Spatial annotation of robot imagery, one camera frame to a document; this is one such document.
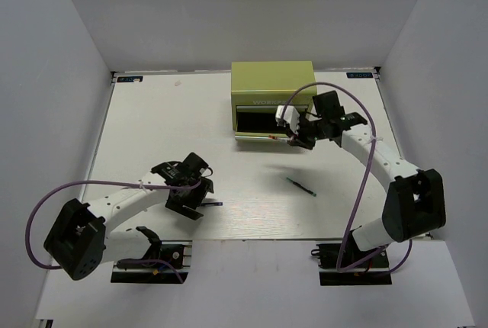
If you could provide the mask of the green metal drawer toolbox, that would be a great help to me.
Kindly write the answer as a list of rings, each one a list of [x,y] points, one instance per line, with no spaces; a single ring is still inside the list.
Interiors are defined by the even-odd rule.
[[[271,136],[285,137],[285,129],[275,120],[278,106],[293,97],[291,106],[300,113],[310,112],[317,87],[294,93],[315,81],[310,61],[233,62],[230,97],[235,139],[268,142]]]

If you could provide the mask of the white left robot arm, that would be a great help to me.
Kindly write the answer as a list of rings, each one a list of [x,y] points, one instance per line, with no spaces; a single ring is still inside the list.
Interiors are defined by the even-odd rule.
[[[69,277],[79,281],[100,264],[120,269],[176,270],[174,254],[162,253],[158,234],[146,226],[119,226],[157,204],[191,220],[214,184],[211,168],[196,153],[179,161],[160,163],[136,183],[118,183],[119,191],[95,201],[74,198],[61,208],[44,242],[44,249]]]

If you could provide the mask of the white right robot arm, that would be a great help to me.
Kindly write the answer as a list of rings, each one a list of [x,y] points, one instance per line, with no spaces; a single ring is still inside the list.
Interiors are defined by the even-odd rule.
[[[411,240],[446,224],[445,192],[439,172],[422,170],[401,158],[377,135],[372,116],[367,111],[346,113],[335,91],[314,96],[313,105],[313,121],[290,103],[276,110],[276,122],[285,129],[288,144],[311,150],[317,141],[329,140],[364,165],[354,212],[370,177],[377,179],[386,192],[379,218],[357,228],[347,223],[336,260],[340,272],[365,264],[391,243]]]

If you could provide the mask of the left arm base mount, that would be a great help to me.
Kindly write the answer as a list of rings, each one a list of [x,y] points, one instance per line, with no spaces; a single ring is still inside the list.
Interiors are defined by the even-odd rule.
[[[111,283],[183,284],[190,272],[191,256],[192,242],[190,241],[153,243],[143,257],[115,262],[111,273]]]

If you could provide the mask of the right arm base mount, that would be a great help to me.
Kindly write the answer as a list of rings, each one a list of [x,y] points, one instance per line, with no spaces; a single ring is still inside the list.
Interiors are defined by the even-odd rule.
[[[356,265],[345,272],[339,272],[336,261],[341,243],[316,244],[310,255],[318,262],[319,282],[326,287],[391,285],[390,263],[383,250],[372,259]]]

